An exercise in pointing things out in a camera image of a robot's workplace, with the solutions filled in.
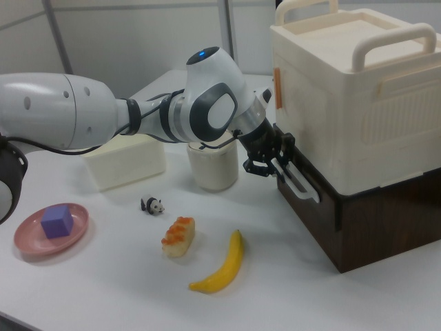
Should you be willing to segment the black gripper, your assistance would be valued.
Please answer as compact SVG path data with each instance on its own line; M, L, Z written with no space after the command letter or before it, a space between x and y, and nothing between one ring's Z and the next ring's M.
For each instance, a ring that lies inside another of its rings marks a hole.
M287 164L293 160L295 138L265 119L254 131L238 137L247 152L246 172L262 177L284 179Z

